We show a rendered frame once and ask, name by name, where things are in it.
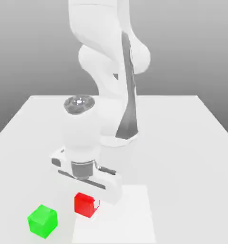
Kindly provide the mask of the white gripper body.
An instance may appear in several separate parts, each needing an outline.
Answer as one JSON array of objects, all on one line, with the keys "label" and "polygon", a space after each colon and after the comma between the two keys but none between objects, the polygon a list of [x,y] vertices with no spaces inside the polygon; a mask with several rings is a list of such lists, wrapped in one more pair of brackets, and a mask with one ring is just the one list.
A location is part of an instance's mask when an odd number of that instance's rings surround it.
[{"label": "white gripper body", "polygon": [[122,197],[122,179],[118,174],[109,174],[93,169],[93,176],[87,180],[78,180],[62,168],[53,166],[63,184],[76,193],[80,192],[94,199],[115,205]]}]

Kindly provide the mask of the small red cube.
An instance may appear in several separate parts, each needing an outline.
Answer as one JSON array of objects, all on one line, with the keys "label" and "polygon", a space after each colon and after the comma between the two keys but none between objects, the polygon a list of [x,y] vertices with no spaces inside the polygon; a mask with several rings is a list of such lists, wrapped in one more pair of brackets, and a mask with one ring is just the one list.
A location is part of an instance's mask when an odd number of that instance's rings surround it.
[{"label": "small red cube", "polygon": [[83,193],[77,193],[74,197],[74,211],[87,218],[91,218],[99,206],[99,200]]}]

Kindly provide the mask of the small green cube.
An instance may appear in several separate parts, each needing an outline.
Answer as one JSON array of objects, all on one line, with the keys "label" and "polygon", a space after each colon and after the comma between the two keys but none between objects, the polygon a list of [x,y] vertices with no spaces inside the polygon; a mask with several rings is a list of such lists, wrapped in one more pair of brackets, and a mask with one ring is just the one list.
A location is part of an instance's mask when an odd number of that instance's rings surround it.
[{"label": "small green cube", "polygon": [[46,239],[58,226],[57,212],[43,204],[39,205],[28,217],[30,231]]}]

